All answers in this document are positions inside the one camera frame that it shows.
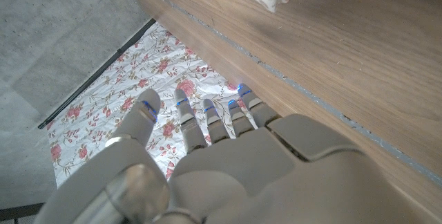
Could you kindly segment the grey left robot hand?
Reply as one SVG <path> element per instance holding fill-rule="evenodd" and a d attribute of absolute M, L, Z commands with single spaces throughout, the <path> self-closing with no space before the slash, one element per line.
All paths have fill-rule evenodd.
<path fill-rule="evenodd" d="M 146 151 L 160 97 L 144 91 L 105 148 L 48 199 L 37 223 L 428 223 L 354 142 L 305 115 L 282 117 L 248 86 L 230 138 L 211 100 L 204 137 L 175 92 L 185 156 L 165 176 Z"/>

